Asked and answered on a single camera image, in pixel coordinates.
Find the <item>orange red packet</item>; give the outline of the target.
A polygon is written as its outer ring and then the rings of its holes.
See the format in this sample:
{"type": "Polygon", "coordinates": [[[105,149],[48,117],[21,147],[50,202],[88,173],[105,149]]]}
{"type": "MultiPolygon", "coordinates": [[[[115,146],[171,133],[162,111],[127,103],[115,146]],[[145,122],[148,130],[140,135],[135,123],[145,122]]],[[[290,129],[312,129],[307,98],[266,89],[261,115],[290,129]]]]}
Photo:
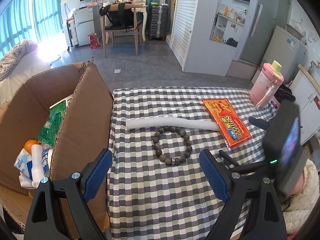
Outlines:
{"type": "Polygon", "coordinates": [[[202,102],[218,125],[229,150],[252,138],[246,125],[227,98],[203,99],[202,102]]]}

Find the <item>thin white foam tube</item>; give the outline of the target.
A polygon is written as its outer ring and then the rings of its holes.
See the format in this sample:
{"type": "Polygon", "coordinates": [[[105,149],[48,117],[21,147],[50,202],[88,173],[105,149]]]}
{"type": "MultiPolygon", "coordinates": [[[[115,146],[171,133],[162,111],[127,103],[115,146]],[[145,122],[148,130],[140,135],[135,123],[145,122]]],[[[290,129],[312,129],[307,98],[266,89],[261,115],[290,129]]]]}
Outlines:
{"type": "Polygon", "coordinates": [[[213,121],[206,120],[189,120],[177,117],[151,117],[139,119],[127,119],[125,121],[127,130],[160,127],[160,126],[176,126],[189,129],[202,129],[219,132],[219,126],[213,121]]]}

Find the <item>thick white foam cylinder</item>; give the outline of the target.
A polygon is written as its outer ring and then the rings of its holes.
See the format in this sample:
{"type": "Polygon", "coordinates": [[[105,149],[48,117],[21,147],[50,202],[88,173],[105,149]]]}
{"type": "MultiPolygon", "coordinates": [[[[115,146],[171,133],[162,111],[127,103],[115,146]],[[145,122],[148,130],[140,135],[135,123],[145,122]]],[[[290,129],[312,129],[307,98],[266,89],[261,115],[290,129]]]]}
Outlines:
{"type": "Polygon", "coordinates": [[[32,185],[36,189],[44,177],[44,170],[42,165],[42,147],[41,145],[34,144],[31,147],[31,157],[32,157],[32,185]]]}

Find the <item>blue floral tissue pack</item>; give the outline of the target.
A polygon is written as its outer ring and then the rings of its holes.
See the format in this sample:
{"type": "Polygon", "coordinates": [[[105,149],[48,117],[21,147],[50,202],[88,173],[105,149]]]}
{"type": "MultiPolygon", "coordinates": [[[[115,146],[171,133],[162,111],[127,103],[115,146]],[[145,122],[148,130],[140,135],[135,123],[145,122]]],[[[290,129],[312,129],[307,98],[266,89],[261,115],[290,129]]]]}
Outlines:
{"type": "MultiPolygon", "coordinates": [[[[49,146],[47,144],[41,145],[41,147],[44,177],[49,177],[53,148],[52,146],[49,146]]],[[[35,189],[32,185],[32,157],[31,154],[29,154],[24,148],[20,151],[19,155],[17,156],[16,161],[14,163],[14,167],[20,172],[20,186],[28,190],[35,189]]]]}

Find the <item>pink water bottle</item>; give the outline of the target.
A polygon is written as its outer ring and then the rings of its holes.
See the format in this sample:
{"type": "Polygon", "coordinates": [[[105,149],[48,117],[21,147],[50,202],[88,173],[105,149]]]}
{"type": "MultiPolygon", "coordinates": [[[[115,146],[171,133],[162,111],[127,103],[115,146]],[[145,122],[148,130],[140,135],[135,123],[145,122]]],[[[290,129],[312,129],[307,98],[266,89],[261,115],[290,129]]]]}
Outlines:
{"type": "Polygon", "coordinates": [[[249,99],[255,108],[263,108],[284,82],[281,74],[282,66],[273,61],[272,64],[264,63],[261,72],[249,93],[249,99]]]}

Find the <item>orange fruit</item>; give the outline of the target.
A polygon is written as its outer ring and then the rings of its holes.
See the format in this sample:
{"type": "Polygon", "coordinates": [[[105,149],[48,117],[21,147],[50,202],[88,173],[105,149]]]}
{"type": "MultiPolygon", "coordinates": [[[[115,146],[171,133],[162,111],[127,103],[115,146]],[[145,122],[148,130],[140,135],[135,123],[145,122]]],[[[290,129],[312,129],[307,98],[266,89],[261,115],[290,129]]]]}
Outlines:
{"type": "Polygon", "coordinates": [[[24,145],[24,149],[31,154],[31,148],[33,145],[40,145],[40,143],[34,139],[28,140],[24,145]]]}

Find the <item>checkered tablecloth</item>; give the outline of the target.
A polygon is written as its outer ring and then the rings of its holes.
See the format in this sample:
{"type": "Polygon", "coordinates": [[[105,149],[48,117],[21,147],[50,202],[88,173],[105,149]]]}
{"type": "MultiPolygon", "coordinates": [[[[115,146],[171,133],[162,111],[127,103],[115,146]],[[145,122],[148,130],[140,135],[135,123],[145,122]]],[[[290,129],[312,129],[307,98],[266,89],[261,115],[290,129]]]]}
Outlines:
{"type": "Polygon", "coordinates": [[[153,150],[155,128],[127,130],[129,119],[172,116],[210,120],[204,99],[227,98],[241,120],[271,119],[271,104],[255,108],[249,91],[239,88],[123,88],[113,92],[109,147],[113,164],[108,173],[108,213],[113,239],[204,239],[223,202],[216,198],[199,165],[208,149],[216,158],[226,150],[220,133],[187,130],[192,153],[179,166],[161,162],[153,150]]]}

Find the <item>green booklet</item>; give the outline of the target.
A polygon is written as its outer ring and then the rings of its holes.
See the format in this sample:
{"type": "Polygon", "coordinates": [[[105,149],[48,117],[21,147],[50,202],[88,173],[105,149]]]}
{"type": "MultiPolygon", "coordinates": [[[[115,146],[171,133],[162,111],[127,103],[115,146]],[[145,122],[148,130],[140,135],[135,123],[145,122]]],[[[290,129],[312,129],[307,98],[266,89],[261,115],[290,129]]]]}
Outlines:
{"type": "Polygon", "coordinates": [[[49,108],[49,118],[37,136],[41,143],[54,147],[57,134],[67,111],[68,105],[72,99],[72,94],[53,104],[49,108]]]}

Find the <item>brown cardboard box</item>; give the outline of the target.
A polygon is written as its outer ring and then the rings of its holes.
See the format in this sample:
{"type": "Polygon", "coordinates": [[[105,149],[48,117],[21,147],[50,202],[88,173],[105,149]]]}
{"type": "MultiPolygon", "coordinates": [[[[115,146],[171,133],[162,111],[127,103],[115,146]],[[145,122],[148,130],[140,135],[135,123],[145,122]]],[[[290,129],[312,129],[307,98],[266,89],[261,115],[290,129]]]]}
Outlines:
{"type": "Polygon", "coordinates": [[[31,196],[20,186],[14,162],[25,143],[36,139],[50,107],[70,97],[50,165],[50,178],[81,171],[108,145],[112,94],[93,63],[73,63],[31,77],[1,109],[1,205],[25,227],[31,196]]]}

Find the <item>white louvered cabinet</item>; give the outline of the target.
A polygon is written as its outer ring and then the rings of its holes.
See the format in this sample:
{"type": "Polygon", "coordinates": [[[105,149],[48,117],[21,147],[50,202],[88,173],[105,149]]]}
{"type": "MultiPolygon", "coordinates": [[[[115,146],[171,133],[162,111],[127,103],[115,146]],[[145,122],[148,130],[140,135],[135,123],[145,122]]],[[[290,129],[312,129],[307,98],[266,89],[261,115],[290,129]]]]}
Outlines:
{"type": "Polygon", "coordinates": [[[222,0],[176,0],[172,31],[167,43],[186,73],[226,76],[233,61],[239,59],[253,25],[258,0],[249,0],[245,22],[227,18],[236,33],[238,45],[217,42],[214,30],[225,4],[222,0]]]}

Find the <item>bed with white sheet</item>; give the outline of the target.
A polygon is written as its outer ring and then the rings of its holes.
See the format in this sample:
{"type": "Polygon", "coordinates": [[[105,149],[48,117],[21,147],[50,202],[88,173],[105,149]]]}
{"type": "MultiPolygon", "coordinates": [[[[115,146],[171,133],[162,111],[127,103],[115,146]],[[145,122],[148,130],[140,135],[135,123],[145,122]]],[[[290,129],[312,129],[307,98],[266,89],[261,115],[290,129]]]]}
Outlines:
{"type": "Polygon", "coordinates": [[[1,103],[9,102],[21,85],[32,76],[49,69],[49,63],[40,58],[35,42],[19,42],[1,59],[1,103]]]}

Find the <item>grey suitcase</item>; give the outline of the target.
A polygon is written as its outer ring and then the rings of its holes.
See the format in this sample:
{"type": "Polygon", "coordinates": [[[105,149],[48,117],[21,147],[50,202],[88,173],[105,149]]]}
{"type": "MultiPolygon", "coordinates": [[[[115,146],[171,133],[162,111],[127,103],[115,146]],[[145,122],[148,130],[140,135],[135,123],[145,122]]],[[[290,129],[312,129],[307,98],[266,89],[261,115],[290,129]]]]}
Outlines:
{"type": "Polygon", "coordinates": [[[165,40],[169,5],[150,5],[148,12],[149,40],[165,40]]]}

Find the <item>wooden chair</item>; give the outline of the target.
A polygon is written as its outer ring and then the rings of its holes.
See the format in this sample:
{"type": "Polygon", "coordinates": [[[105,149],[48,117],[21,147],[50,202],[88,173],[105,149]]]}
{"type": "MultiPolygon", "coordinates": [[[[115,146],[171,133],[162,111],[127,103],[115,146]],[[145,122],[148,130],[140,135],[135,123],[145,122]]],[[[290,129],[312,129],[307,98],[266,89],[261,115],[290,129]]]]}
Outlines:
{"type": "MultiPolygon", "coordinates": [[[[109,4],[111,5],[110,7],[110,10],[111,11],[117,11],[118,10],[118,3],[114,3],[114,4],[109,4]]],[[[137,9],[138,8],[142,8],[143,5],[141,4],[132,4],[132,3],[129,3],[129,4],[126,4],[125,5],[125,9],[131,9],[131,11],[134,13],[134,27],[133,28],[129,28],[129,29],[122,29],[122,30],[106,30],[105,27],[106,26],[110,26],[110,22],[108,20],[108,18],[106,16],[101,16],[102,17],[102,24],[101,24],[101,30],[103,32],[102,34],[102,38],[103,38],[103,52],[104,52],[104,57],[107,56],[107,53],[106,53],[106,34],[110,34],[111,35],[111,38],[112,38],[112,46],[114,46],[114,33],[116,32],[121,32],[121,31],[132,31],[134,33],[134,39],[135,39],[135,53],[136,53],[136,56],[139,55],[139,50],[138,50],[138,47],[139,47],[139,43],[142,42],[142,31],[143,31],[143,21],[138,21],[137,20],[137,9]]]]}

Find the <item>black backpack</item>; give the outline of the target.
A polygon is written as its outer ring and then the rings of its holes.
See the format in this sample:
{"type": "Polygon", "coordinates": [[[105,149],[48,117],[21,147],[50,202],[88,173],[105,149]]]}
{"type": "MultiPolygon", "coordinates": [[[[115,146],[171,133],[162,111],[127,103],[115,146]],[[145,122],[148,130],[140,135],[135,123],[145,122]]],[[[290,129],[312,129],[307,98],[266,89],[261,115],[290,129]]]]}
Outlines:
{"type": "Polygon", "coordinates": [[[111,5],[100,8],[100,16],[106,16],[111,24],[110,26],[105,27],[106,30],[122,30],[134,27],[134,13],[131,9],[125,9],[126,4],[129,3],[118,3],[117,11],[111,11],[111,5]]]}

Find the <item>white mini fridge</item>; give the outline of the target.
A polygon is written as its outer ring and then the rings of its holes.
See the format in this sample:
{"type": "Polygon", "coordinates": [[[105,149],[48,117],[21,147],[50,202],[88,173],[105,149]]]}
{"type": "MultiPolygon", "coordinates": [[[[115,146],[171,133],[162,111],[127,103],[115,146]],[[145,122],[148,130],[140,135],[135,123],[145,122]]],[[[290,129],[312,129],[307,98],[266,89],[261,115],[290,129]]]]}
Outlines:
{"type": "Polygon", "coordinates": [[[79,46],[90,44],[89,35],[95,33],[93,9],[85,7],[73,13],[79,46]]]}

